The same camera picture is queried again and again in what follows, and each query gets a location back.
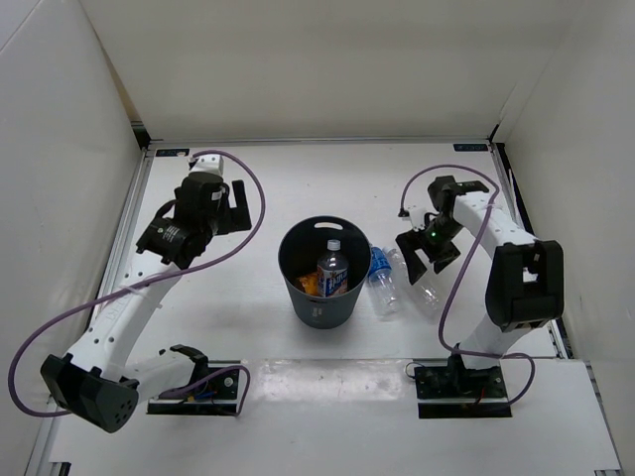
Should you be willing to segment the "clear unlabelled plastic bottle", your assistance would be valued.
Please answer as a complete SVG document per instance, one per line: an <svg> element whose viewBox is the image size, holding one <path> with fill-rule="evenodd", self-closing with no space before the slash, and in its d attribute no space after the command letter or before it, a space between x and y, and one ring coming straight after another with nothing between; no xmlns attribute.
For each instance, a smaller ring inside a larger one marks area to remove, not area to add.
<svg viewBox="0 0 635 476"><path fill-rule="evenodd" d="M410 284L406 260L396 248L386 249L388 262L392 268L392 279L398 292L409 300L425 318L437 317L441 303L435 287L425 278Z"/></svg>

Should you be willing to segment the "clear bottle blue label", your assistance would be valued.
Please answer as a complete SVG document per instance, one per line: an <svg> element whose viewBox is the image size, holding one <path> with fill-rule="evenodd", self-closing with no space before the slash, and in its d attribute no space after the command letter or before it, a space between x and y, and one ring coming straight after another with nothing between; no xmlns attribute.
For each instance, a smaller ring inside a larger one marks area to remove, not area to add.
<svg viewBox="0 0 635 476"><path fill-rule="evenodd" d="M399 310L399 300L392 279L392 268L381 248L370 246L371 259L367 286L372 305L381 318L391 318Z"/></svg>

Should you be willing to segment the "orange juice bottle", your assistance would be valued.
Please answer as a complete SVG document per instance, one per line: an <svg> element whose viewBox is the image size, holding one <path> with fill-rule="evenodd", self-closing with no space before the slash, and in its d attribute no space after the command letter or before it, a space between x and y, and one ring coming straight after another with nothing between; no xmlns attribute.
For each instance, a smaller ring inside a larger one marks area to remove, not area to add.
<svg viewBox="0 0 635 476"><path fill-rule="evenodd" d="M305 294L313 297L319 297L318 273L312 272L296 279L297 288Z"/></svg>

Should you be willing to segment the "clear bottle white red label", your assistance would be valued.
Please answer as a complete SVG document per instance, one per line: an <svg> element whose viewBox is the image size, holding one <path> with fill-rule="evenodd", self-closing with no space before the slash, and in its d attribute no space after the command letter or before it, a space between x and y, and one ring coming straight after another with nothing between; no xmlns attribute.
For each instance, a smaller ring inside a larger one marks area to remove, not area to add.
<svg viewBox="0 0 635 476"><path fill-rule="evenodd" d="M341 242L329 239L317 259L317 288L322 298L341 296L348 291L349 263L341 253Z"/></svg>

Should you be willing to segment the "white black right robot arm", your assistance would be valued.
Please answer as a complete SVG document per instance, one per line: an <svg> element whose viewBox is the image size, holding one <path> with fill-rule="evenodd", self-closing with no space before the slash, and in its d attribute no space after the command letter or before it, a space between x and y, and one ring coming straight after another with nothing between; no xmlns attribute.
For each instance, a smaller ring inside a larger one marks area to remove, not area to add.
<svg viewBox="0 0 635 476"><path fill-rule="evenodd" d="M399 209L400 218L411 224L396 238L411 285L426 271L439 274L459 258L453 239L462 230L473 237L468 253L482 249L491 260L484 317L468 337L445 346L450 353L445 371L433 380L461 397L483 391L500 360L521 356L511 350L516 342L560 318L565 307L562 246L517 225L496 206L498 192L488 178L442 176L428 187L433 211Z"/></svg>

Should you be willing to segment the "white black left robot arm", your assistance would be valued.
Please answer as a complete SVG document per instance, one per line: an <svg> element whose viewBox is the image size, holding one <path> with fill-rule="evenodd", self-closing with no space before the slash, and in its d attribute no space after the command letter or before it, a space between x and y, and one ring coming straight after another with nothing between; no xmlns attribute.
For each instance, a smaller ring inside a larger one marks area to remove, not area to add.
<svg viewBox="0 0 635 476"><path fill-rule="evenodd" d="M121 296L101 309L64 356L43 363L41 375L56 403L113 433L143 402L202 394L209 368L201 351L176 344L141 363L129 356L163 298L211 239L250 228L243 181L188 174L137 241Z"/></svg>

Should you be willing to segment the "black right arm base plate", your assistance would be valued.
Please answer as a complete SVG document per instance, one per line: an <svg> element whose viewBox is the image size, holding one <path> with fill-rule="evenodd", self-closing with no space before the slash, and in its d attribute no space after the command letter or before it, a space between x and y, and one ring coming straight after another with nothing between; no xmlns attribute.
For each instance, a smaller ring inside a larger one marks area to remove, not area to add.
<svg viewBox="0 0 635 476"><path fill-rule="evenodd" d="M500 367L469 370L459 381L448 366L416 366L414 382L419 419L512 416Z"/></svg>

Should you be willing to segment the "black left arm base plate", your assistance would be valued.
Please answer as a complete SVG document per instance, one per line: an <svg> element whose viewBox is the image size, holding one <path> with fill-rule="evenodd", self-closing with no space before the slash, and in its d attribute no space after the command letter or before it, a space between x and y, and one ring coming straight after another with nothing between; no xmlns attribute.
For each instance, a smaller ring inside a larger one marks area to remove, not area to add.
<svg viewBox="0 0 635 476"><path fill-rule="evenodd" d="M175 399L157 397L147 403L149 416L239 417L251 385L249 369L238 362L211 362L192 381L206 380Z"/></svg>

